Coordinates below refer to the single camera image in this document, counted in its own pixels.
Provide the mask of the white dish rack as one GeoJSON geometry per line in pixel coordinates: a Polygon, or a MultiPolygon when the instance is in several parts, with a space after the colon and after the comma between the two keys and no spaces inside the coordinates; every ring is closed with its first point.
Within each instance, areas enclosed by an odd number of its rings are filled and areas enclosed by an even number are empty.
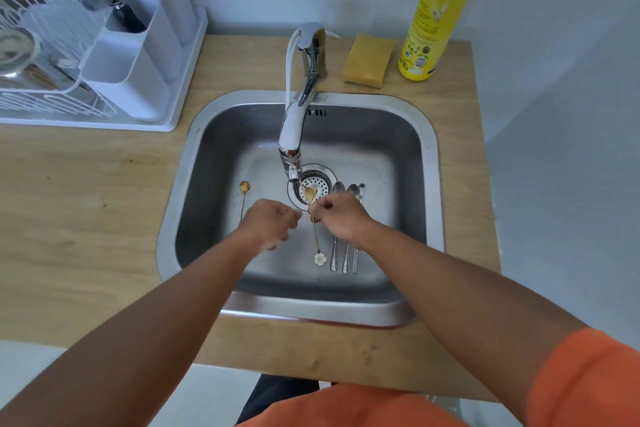
{"type": "MultiPolygon", "coordinates": [[[[116,9],[131,32],[146,30],[126,2],[116,9]]],[[[125,114],[81,77],[81,62],[110,11],[92,12],[76,0],[0,0],[0,28],[25,28],[42,39],[32,65],[16,78],[0,77],[0,123],[134,130],[103,126],[125,114]]]]}

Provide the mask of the stainless steel bowl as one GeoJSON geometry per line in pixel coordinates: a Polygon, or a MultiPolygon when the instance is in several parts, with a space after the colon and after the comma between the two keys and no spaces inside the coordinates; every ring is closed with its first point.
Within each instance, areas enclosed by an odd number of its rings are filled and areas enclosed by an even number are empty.
{"type": "Polygon", "coordinates": [[[16,78],[37,59],[42,39],[25,28],[0,28],[0,77],[16,78]]]}

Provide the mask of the person's right hand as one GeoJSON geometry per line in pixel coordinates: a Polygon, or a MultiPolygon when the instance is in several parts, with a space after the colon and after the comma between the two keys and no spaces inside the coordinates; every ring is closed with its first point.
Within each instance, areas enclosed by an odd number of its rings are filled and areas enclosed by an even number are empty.
{"type": "Polygon", "coordinates": [[[368,250],[371,232],[375,229],[376,221],[372,219],[363,205],[350,192],[344,191],[335,194],[341,194],[341,226],[340,229],[328,230],[337,238],[350,241],[359,250],[368,250]]]}

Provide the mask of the person's left hand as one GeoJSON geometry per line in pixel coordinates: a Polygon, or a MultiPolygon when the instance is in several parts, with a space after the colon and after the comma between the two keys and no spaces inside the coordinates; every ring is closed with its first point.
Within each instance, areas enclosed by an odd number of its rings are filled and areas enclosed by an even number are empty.
{"type": "Polygon", "coordinates": [[[281,202],[266,198],[257,200],[239,225],[240,235],[255,255],[268,250],[268,203],[281,202]]]}

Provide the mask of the yellow dish soap bottle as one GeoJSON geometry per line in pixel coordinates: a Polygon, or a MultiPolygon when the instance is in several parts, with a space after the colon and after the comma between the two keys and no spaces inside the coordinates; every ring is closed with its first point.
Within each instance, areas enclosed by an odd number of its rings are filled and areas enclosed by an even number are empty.
{"type": "Polygon", "coordinates": [[[419,0],[407,33],[398,69],[411,81],[423,81],[436,70],[467,0],[419,0]]]}

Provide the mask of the stainless steel sink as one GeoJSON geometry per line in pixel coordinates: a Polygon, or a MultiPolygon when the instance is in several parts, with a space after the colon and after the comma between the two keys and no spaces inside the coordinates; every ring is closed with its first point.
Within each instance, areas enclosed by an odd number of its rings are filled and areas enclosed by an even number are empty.
{"type": "MultiPolygon", "coordinates": [[[[193,120],[177,168],[156,246],[159,276],[168,280],[238,225],[239,184],[251,189],[244,208],[268,198],[295,207],[278,153],[284,92],[235,91],[208,103],[193,120]]],[[[316,94],[301,135],[301,163],[322,164],[346,187],[366,185],[364,207],[381,223],[444,252],[436,133],[402,99],[375,94],[316,94]]],[[[222,313],[393,328],[415,313],[367,254],[342,272],[346,243],[317,226],[324,266],[307,211],[289,240],[245,269],[222,313]]]]}

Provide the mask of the sink drain strainer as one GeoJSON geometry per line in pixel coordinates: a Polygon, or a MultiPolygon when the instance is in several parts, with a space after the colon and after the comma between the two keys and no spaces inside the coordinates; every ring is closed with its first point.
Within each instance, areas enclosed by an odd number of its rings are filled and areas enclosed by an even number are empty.
{"type": "Polygon", "coordinates": [[[291,203],[302,211],[307,211],[309,201],[305,191],[308,187],[315,188],[315,200],[324,197],[332,191],[333,185],[337,183],[335,174],[322,164],[305,164],[299,173],[297,183],[287,184],[287,195],[291,203]]]}

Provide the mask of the yellow sponge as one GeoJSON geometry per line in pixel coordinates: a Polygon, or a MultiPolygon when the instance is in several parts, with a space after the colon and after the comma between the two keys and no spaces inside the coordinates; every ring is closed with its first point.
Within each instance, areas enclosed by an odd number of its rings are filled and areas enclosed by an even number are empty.
{"type": "Polygon", "coordinates": [[[392,39],[358,33],[342,70],[343,81],[381,89],[395,45],[392,39]]]}

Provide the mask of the person's orange shirt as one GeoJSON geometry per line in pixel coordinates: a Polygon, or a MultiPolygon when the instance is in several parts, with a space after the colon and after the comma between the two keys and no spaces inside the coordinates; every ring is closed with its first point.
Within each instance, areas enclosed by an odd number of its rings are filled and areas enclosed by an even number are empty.
{"type": "MultiPolygon", "coordinates": [[[[604,332],[571,334],[527,397],[526,427],[640,427],[640,352],[604,332]]],[[[465,427],[425,397],[338,384],[276,402],[239,427],[465,427]]]]}

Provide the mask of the chrome faucet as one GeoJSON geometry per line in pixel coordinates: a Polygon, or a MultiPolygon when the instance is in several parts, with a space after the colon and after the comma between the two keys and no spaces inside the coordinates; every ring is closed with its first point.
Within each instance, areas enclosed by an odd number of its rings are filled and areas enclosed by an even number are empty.
{"type": "Polygon", "coordinates": [[[326,66],[326,30],[318,22],[300,25],[292,34],[285,56],[285,115],[278,141],[278,151],[289,183],[297,183],[301,172],[301,135],[307,109],[316,87],[328,75],[326,66]],[[295,50],[301,52],[305,83],[292,93],[292,61],[295,50]]]}

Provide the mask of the person's right forearm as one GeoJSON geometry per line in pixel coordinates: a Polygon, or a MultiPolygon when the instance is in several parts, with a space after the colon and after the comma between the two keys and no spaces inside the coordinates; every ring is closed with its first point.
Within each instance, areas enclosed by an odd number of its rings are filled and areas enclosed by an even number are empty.
{"type": "Polygon", "coordinates": [[[372,219],[334,234],[367,253],[431,334],[523,424],[544,362],[586,324],[523,285],[372,219]]]}

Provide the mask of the person's left forearm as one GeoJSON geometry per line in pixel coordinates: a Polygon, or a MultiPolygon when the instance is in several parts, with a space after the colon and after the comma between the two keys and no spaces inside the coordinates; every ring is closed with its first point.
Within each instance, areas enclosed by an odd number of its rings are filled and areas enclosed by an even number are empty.
{"type": "Polygon", "coordinates": [[[237,230],[95,328],[0,409],[0,427],[146,427],[187,374],[246,266],[237,230]]]}

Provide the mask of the silver teaspoon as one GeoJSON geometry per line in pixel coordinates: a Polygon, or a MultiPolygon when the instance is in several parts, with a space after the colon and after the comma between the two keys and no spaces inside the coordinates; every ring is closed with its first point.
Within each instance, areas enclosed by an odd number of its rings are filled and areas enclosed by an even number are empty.
{"type": "MultiPolygon", "coordinates": [[[[360,188],[358,185],[352,183],[349,187],[348,187],[348,191],[356,198],[357,201],[360,201],[360,188]]],[[[344,255],[344,260],[342,263],[342,272],[345,275],[349,274],[349,257],[350,257],[350,253],[351,253],[351,242],[347,241],[346,242],[346,249],[345,249],[345,255],[344,255]]]]}
{"type": "MultiPolygon", "coordinates": [[[[366,185],[364,183],[361,183],[358,186],[358,201],[360,203],[362,203],[365,191],[366,191],[366,185]]],[[[353,260],[351,262],[351,271],[352,271],[353,274],[356,274],[357,270],[358,270],[358,254],[359,254],[359,249],[358,248],[354,248],[353,260]]]]}
{"type": "MultiPolygon", "coordinates": [[[[337,181],[332,187],[331,194],[344,192],[345,190],[346,190],[346,188],[344,187],[344,184],[341,181],[337,181]]],[[[337,269],[338,269],[338,263],[337,263],[338,244],[337,244],[337,240],[338,240],[337,237],[333,236],[332,253],[331,253],[331,261],[330,261],[330,270],[332,272],[336,272],[337,269]]]]}

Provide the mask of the white cutlery holder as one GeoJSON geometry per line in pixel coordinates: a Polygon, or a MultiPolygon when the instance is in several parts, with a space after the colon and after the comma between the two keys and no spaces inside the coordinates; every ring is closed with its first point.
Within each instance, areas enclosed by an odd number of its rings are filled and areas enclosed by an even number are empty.
{"type": "Polygon", "coordinates": [[[177,125],[207,28],[191,0],[124,0],[145,25],[124,26],[111,9],[81,62],[81,77],[120,114],[107,127],[170,131],[177,125]]]}

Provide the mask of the gold spoon with flower end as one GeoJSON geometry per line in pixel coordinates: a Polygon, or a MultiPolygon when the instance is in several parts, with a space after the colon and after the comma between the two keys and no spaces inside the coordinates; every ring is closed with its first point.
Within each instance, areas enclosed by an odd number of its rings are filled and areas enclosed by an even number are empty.
{"type": "MultiPolygon", "coordinates": [[[[317,186],[312,184],[312,185],[308,185],[305,187],[304,190],[304,197],[305,197],[305,201],[307,202],[308,206],[311,206],[315,199],[316,199],[316,195],[317,195],[317,186]]],[[[324,253],[321,252],[321,248],[319,246],[319,238],[317,235],[317,229],[316,229],[316,221],[315,218],[313,216],[311,216],[311,221],[312,221],[312,225],[313,225],[313,230],[314,230],[314,239],[315,239],[315,243],[316,243],[316,254],[314,255],[314,263],[317,266],[324,266],[324,264],[326,263],[326,256],[324,253]]]]}

